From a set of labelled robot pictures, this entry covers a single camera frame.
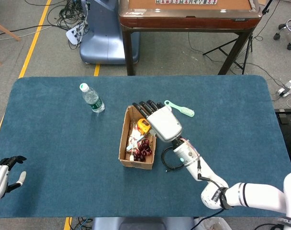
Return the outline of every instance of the toothbrush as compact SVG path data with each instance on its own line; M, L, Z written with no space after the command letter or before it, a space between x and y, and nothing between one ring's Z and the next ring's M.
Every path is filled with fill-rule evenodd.
M192 109L186 108L186 107L180 107L176 104L173 104L171 101L169 100L165 100L165 105L169 105L177 110L179 110L182 114L185 114L187 116L193 117L194 116L194 111Z

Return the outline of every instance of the robotic arm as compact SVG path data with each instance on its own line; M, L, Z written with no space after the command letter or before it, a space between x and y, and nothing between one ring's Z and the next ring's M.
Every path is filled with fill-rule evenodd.
M267 184L237 183L228 186L216 175L202 156L182 138L182 126L172 112L162 103L133 103L134 107L151 124L153 131L163 142L172 142L173 151L196 181L207 181L201 200L210 209L231 209L234 206L254 207L285 213L279 218L285 230L291 230L291 173L284 180L284 193Z
M5 196L5 193L10 193L12 190L23 185L26 171L23 171L20 174L19 180L11 185L8 185L8 175L16 163L22 164L25 160L26 158L23 156L15 156L4 158L0 161L0 200Z

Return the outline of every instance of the plastic bottle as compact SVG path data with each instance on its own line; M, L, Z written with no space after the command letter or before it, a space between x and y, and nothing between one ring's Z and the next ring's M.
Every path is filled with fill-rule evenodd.
M79 88L83 92L84 100L91 106L94 112L100 113L104 111L105 105L93 88L89 87L86 83L82 83Z

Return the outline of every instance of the blue machine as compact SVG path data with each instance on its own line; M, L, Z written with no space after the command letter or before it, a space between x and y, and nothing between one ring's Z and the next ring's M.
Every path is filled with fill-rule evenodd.
M83 35L80 57L92 64L125 64L122 32L119 23L118 0L82 0L89 3L87 22L89 31ZM134 63L139 59L140 33L132 33Z

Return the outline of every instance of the blue table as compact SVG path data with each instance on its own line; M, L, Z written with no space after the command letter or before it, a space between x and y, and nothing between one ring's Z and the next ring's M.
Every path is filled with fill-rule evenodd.
M93 86L106 110L95 114L79 85ZM185 169L165 172L157 142L153 169L125 168L118 161L124 113L132 102L168 99L195 111L174 111L211 168L230 186L271 184L282 190L291 163L260 76L33 77L14 84L0 130L0 159L23 155L14 182L23 187L0 201L0 217L207 216L196 182ZM176 157L171 152L169 160ZM224 216L275 216L236 207Z

